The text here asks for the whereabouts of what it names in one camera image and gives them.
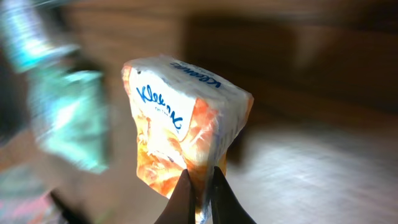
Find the white plastic package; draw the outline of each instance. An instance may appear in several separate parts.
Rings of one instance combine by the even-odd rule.
[[[172,57],[131,60],[122,70],[137,126],[137,176],[170,198],[188,169],[203,214],[206,179],[246,124],[253,97],[220,76]]]

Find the wooden surface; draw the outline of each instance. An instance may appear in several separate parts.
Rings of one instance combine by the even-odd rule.
[[[136,130],[120,70],[172,55],[255,98],[227,180],[258,223],[398,223],[398,2],[96,0],[71,15],[107,69],[113,160],[101,176],[27,150],[71,204],[106,223],[153,223],[167,203],[136,177]]]

